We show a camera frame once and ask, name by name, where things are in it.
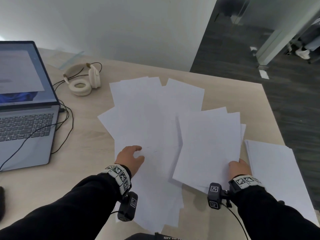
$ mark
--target laptop screen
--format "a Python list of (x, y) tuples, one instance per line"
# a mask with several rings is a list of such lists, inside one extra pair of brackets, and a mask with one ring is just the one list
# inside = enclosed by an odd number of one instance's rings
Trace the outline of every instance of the laptop screen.
[(34, 45), (0, 42), (0, 107), (55, 101)]

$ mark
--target black sleeve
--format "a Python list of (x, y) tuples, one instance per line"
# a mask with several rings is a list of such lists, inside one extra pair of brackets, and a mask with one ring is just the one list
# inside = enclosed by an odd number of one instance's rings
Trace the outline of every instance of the black sleeve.
[(232, 201), (252, 240), (320, 239), (320, 228), (294, 208), (279, 203), (263, 187), (241, 190)]
[[(131, 178), (129, 169), (123, 167)], [(119, 186), (109, 174), (89, 176), (56, 202), (2, 229), (0, 239), (94, 240), (121, 198)]]

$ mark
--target table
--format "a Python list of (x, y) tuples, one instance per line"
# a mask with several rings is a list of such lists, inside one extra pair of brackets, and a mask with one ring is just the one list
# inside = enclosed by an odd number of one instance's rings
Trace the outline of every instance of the table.
[[(52, 59), (67, 60), (69, 53), (59, 52)], [(170, 69), (80, 56), (75, 63), (100, 62), (102, 87), (88, 96), (75, 96), (66, 84), (59, 86), (58, 98), (74, 113), (74, 130), (49, 164), (6, 171), (0, 174), (0, 185), (6, 190), (6, 215), (0, 223), (4, 228), (30, 211), (54, 202), (83, 178), (100, 173), (114, 162), (114, 140), (97, 116), (114, 107), (109, 83), (144, 76), (160, 77), (162, 85), (168, 78), (205, 89), (202, 110), (227, 107), (229, 113), (239, 112), (246, 124), (245, 139), (284, 145), (278, 125), (261, 84), (221, 77), (175, 71)], [(52, 83), (63, 79), (63, 72), (46, 65)], [(54, 149), (71, 128), (69, 119), (56, 133)], [(247, 160), (244, 145), (241, 158)], [(180, 211), (179, 227), (165, 226), (162, 234), (188, 240), (245, 239), (236, 218), (225, 208), (209, 208), (206, 195), (183, 185), (184, 209)], [(135, 222), (115, 223), (111, 216), (97, 239), (122, 240), (137, 232), (145, 232)]]

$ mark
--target headphones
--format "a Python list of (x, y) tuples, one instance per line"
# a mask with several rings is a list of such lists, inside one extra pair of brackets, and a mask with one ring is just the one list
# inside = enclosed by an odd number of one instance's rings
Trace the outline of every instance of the headphones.
[[(70, 74), (79, 72), (79, 70), (84, 69), (85, 67), (89, 68), (88, 75), (90, 82), (88, 82), (85, 79), (77, 79), (72, 82), (68, 81), (68, 77), (70, 77)], [(72, 67), (66, 70), (66, 72), (63, 74), (63, 77), (64, 81), (68, 84), (68, 87), (71, 90), (71, 92), (77, 96), (86, 96), (91, 93), (92, 88), (98, 88), (101, 86), (99, 71), (90, 63), (73, 65)]]

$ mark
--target laptop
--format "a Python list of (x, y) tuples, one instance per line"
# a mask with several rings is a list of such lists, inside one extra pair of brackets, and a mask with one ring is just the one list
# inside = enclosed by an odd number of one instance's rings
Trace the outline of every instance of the laptop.
[(27, 138), (1, 171), (49, 162), (59, 108), (36, 44), (0, 41), (0, 166)]

